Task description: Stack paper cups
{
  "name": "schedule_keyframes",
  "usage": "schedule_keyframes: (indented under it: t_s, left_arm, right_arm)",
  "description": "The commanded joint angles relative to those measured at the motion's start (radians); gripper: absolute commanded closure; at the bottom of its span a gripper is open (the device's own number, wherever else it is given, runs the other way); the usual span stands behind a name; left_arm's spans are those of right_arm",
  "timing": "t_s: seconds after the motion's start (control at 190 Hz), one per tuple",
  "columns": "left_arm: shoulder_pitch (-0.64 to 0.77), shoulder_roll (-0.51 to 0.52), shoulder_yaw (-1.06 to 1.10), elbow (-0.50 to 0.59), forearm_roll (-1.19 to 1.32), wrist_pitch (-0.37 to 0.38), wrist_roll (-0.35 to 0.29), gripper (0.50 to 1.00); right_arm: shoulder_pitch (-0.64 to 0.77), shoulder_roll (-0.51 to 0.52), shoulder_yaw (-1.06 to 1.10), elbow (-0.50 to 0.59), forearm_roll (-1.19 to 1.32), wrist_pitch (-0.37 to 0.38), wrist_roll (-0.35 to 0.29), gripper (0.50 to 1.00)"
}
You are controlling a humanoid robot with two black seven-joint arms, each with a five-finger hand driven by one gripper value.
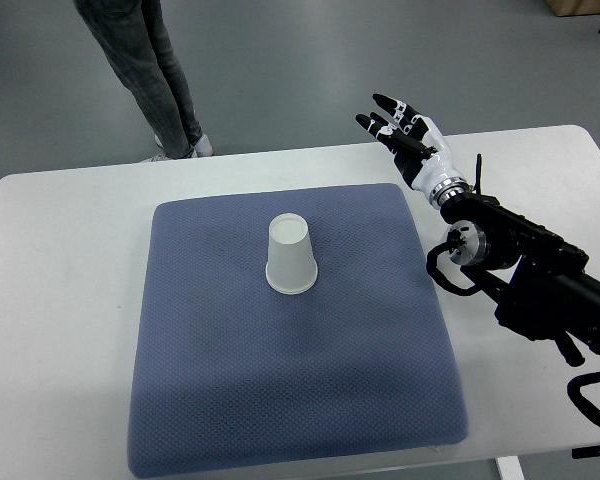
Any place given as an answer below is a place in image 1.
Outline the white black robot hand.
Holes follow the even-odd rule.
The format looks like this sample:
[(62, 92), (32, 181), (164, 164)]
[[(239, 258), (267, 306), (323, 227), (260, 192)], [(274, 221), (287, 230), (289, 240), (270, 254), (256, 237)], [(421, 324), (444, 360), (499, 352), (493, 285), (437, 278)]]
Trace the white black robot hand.
[(358, 114), (355, 120), (394, 156), (396, 168), (412, 190), (422, 193), (436, 209), (469, 191), (454, 166), (450, 146), (431, 118), (402, 100), (379, 93), (372, 98), (389, 117), (372, 112)]

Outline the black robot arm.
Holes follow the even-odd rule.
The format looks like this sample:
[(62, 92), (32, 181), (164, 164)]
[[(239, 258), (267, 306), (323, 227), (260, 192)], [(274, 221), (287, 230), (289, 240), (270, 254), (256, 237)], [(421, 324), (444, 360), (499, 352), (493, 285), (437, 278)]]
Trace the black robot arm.
[[(577, 343), (600, 357), (600, 281), (588, 255), (486, 195), (448, 194), (439, 202), (449, 230), (426, 257), (426, 271), (457, 296), (482, 292), (498, 323), (531, 340), (552, 340), (568, 365), (583, 364)], [(600, 409), (582, 393), (600, 372), (574, 377), (567, 395), (600, 428)]]

